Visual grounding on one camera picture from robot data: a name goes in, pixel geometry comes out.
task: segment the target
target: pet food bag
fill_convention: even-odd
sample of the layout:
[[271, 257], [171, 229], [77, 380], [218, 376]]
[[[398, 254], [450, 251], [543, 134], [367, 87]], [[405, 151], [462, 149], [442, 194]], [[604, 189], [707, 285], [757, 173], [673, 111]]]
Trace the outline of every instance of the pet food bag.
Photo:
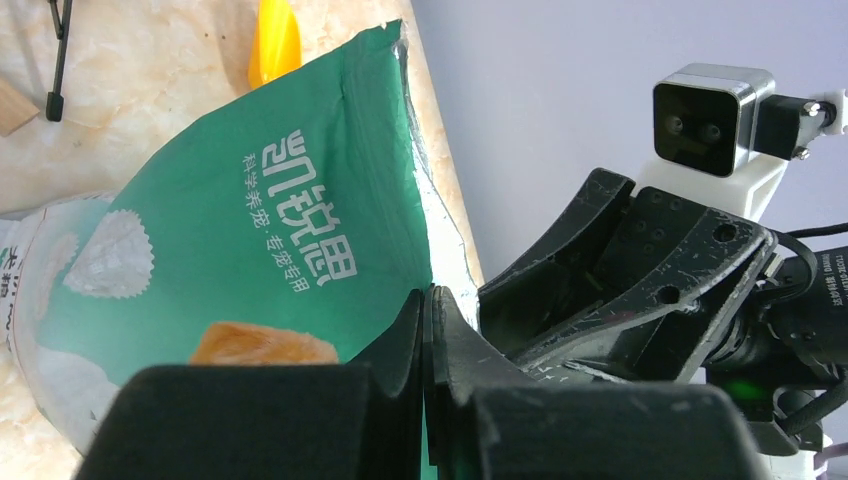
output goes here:
[[7, 228], [7, 344], [77, 449], [148, 366], [344, 363], [431, 282], [475, 324], [401, 33], [364, 31], [200, 118], [120, 192]]

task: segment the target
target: beige marble surface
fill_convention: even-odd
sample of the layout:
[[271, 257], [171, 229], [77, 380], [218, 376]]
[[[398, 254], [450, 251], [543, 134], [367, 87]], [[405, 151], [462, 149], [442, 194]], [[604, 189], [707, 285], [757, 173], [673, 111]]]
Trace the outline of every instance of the beige marble surface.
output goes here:
[[[394, 18], [410, 26], [410, 84], [436, 187], [482, 275], [409, 0], [293, 0], [304, 61]], [[199, 116], [248, 91], [258, 0], [78, 0], [63, 95], [65, 116], [43, 114], [0, 138], [0, 212], [124, 185]], [[58, 41], [44, 0], [0, 2], [0, 75], [43, 109]], [[36, 411], [0, 349], [0, 478], [68, 479], [77, 454]]]

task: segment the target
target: green light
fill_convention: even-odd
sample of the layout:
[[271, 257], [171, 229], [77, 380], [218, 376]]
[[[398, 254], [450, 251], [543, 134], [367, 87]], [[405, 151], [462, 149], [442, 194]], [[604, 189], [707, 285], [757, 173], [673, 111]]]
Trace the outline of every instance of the green light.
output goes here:
[[768, 390], [745, 380], [732, 380], [722, 388], [736, 400], [763, 400], [770, 396]]

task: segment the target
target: yellow object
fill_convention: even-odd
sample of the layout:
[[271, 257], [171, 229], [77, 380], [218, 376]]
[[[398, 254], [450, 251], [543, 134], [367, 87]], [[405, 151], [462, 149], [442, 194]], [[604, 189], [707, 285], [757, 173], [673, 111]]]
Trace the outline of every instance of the yellow object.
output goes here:
[[286, 0], [260, 0], [247, 80], [253, 89], [300, 68], [300, 29]]

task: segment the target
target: camera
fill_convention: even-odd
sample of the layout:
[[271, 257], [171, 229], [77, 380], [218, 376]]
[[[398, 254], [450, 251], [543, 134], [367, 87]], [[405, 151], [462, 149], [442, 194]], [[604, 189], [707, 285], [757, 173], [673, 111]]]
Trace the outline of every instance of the camera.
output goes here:
[[728, 177], [753, 158], [762, 102], [775, 90], [756, 68], [693, 63], [654, 87], [654, 149], [665, 160]]

